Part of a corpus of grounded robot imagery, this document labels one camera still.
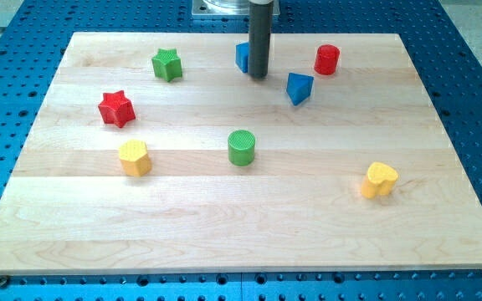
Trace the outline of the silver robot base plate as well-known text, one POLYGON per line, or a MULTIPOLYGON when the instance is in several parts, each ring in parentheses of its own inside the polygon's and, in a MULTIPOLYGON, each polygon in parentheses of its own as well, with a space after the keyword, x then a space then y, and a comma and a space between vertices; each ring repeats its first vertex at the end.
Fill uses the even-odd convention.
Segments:
POLYGON ((278 17, 279 0, 192 0, 192 15, 195 18, 244 18, 256 15, 278 17))

